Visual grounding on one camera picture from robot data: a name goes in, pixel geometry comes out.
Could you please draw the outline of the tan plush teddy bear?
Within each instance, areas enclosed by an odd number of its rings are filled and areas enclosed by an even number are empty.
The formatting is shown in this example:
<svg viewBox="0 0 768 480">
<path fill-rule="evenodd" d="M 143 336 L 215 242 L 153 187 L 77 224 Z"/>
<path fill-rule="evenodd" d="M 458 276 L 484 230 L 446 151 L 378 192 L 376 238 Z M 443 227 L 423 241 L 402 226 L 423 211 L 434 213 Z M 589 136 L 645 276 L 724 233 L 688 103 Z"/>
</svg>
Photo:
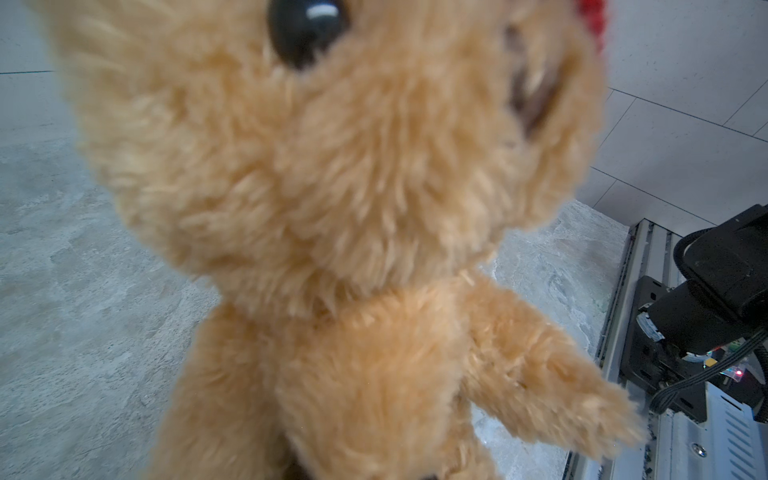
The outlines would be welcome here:
<svg viewBox="0 0 768 480">
<path fill-rule="evenodd" d="M 150 479 L 494 479 L 478 406 L 596 460 L 628 393 L 478 267 L 596 153 L 576 1 L 37 1 L 83 155 L 211 281 Z"/>
</svg>

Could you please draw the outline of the red white striped knit sweater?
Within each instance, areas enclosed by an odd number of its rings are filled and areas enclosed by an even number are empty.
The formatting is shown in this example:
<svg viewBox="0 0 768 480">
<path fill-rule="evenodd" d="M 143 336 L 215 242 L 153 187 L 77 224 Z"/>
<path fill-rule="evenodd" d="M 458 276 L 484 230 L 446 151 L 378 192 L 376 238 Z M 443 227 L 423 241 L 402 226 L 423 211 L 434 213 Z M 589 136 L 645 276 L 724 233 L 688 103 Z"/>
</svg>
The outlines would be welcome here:
<svg viewBox="0 0 768 480">
<path fill-rule="evenodd" d="M 600 52 L 604 50 L 607 25 L 606 0 L 577 0 L 576 4 L 582 19 L 595 37 Z"/>
</svg>

